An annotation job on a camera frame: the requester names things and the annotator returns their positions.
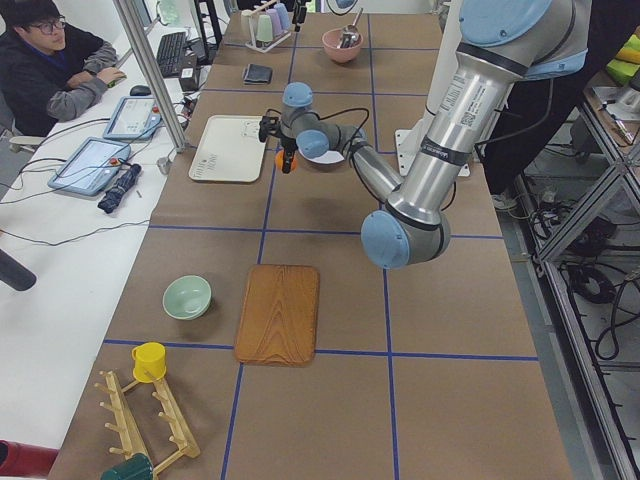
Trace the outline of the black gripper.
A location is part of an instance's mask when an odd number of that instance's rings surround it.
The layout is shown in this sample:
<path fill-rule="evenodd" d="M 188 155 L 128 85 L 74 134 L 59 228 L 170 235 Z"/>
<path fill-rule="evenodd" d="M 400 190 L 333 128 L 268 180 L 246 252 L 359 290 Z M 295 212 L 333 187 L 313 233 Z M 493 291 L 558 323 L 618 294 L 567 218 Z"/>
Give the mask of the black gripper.
<path fill-rule="evenodd" d="M 296 169 L 296 151 L 295 149 L 295 139 L 290 138 L 286 135 L 282 135 L 280 139 L 281 146 L 283 150 L 281 150 L 281 171 L 285 174 L 289 173 L 289 170 Z M 285 150 L 292 150 L 287 157 L 287 153 Z"/>

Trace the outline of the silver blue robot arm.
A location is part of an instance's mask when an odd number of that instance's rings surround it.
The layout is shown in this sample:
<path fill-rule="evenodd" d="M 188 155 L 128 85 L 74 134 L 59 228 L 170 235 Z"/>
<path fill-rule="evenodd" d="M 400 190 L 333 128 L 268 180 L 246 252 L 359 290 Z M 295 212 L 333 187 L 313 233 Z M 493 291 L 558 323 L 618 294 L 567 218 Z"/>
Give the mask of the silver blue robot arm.
<path fill-rule="evenodd" d="M 448 247 L 442 204 L 461 168 L 516 82 L 580 70 L 587 53 L 588 1 L 464 1 L 449 22 L 460 27 L 457 69 L 406 175 L 400 175 L 358 128 L 328 123 L 302 82 L 283 93 L 280 131 L 312 159 L 337 151 L 383 207 L 369 214 L 361 242 L 383 269 L 427 262 Z"/>

